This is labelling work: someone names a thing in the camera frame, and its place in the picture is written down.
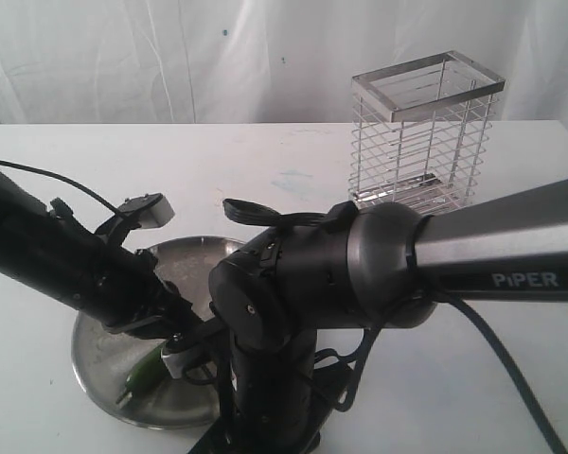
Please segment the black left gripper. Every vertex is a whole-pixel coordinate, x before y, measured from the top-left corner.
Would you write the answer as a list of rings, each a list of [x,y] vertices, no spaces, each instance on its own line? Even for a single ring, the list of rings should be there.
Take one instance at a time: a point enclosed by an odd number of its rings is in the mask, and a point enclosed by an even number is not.
[[[142,340],[167,339],[194,327],[192,304],[156,274],[148,249],[110,256],[89,300],[89,316],[111,334]]]

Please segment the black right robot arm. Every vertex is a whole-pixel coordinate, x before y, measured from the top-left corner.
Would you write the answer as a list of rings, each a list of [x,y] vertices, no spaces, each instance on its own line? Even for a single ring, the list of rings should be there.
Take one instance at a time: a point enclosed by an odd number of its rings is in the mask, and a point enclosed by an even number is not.
[[[352,406],[387,327],[455,307],[504,365],[550,449],[565,445],[473,300],[568,302],[568,180],[440,215],[399,203],[282,215],[227,200],[261,233],[209,275],[227,346],[216,355],[220,415],[197,453],[309,453]]]

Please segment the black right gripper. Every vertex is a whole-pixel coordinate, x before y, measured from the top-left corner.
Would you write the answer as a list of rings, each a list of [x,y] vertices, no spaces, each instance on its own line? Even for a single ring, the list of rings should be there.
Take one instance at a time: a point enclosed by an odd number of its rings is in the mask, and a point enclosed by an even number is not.
[[[304,330],[276,353],[230,337],[233,409],[219,417],[188,454],[311,453],[320,432],[311,427],[311,387],[317,332]]]

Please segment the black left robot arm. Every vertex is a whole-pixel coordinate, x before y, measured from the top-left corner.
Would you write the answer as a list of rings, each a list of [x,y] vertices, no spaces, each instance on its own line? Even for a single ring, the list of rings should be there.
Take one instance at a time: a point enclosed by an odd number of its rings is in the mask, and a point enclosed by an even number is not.
[[[155,272],[149,250],[122,243],[174,212],[161,193],[129,199],[94,232],[61,199],[45,206],[0,172],[0,273],[99,321],[110,333],[165,339],[200,324],[192,304]]]

